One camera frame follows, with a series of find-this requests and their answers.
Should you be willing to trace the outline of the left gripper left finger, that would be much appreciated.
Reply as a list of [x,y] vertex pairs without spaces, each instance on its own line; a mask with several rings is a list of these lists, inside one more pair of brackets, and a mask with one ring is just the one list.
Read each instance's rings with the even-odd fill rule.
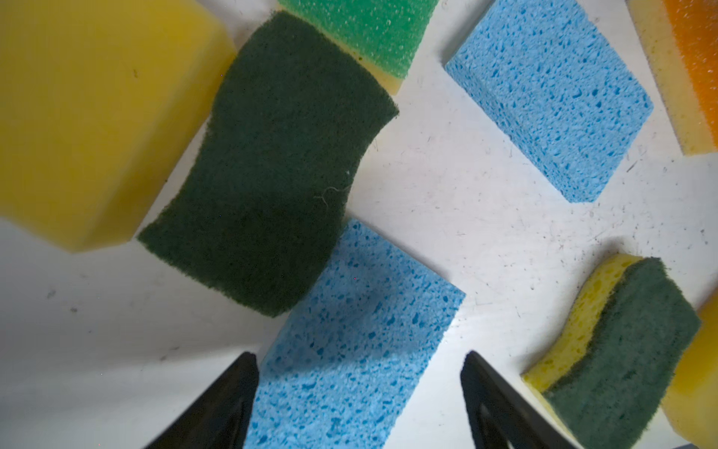
[[240,355],[150,448],[241,448],[259,385],[256,355]]

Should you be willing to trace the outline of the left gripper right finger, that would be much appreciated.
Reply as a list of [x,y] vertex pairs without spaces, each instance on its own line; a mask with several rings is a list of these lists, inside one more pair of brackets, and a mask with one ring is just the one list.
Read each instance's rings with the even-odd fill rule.
[[477,352],[467,354],[460,380],[477,448],[573,446]]

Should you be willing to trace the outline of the dark green scrub sponge front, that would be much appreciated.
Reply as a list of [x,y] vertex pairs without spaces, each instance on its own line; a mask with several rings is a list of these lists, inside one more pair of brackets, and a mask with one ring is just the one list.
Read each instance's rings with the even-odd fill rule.
[[586,280],[559,337],[523,380],[583,447],[630,448],[699,328],[661,259],[615,254]]

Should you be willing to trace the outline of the dark green scrub sponge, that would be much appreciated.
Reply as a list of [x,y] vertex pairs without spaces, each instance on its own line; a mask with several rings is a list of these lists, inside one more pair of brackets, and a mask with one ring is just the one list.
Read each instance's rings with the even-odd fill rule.
[[699,328],[661,259],[615,254],[586,280],[559,337],[523,380],[583,447],[630,448]]
[[139,241],[237,303],[283,314],[325,268],[360,162],[397,115],[355,59],[275,13],[227,71],[194,166]]

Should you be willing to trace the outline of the orange topped yellow sponge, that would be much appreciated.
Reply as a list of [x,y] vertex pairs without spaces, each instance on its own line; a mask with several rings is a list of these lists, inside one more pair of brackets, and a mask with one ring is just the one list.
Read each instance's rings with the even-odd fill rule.
[[717,3],[628,1],[626,5],[682,153],[715,153]]

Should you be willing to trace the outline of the blue sponge front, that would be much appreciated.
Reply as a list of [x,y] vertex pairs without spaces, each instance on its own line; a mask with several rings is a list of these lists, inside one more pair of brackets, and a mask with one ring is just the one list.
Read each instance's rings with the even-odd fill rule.
[[260,367],[249,448],[381,448],[464,293],[353,219]]

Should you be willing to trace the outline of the blue sponge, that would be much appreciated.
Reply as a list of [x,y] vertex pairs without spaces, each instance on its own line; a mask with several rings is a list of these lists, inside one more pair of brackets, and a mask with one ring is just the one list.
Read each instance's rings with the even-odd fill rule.
[[249,448],[381,448],[464,293],[353,219],[260,367]]
[[598,199],[649,95],[575,1],[495,1],[446,72],[572,203]]

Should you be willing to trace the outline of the yellow sponge front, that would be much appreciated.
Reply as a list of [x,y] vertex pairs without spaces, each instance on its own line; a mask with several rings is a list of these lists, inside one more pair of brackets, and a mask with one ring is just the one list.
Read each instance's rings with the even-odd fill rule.
[[673,430],[699,448],[717,446],[717,296],[699,310],[701,327],[662,401]]

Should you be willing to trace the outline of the dark green scrub sponge left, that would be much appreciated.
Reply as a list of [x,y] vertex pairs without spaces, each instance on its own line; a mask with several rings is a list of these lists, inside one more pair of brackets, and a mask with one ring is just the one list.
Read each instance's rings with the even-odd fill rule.
[[360,162],[397,115],[355,59],[275,13],[227,71],[194,166],[139,241],[237,303],[283,314],[325,268]]

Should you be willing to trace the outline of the yellow sponge left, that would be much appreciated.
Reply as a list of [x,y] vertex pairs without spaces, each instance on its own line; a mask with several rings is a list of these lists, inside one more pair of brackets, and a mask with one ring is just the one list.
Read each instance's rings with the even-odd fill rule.
[[69,252],[131,239],[236,49],[196,1],[1,5],[1,214]]

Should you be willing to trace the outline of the blue sponge centre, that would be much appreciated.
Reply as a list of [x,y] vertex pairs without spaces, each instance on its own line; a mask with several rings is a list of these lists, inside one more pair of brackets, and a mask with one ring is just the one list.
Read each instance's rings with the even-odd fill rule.
[[572,203],[598,199],[649,95],[575,1],[495,1],[446,72]]

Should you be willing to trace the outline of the green topped yellow sponge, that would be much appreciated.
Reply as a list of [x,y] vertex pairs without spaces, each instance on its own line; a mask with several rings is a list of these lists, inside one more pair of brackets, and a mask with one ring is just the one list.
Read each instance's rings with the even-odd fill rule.
[[437,4],[433,0],[279,3],[349,52],[390,95],[397,94],[407,78]]

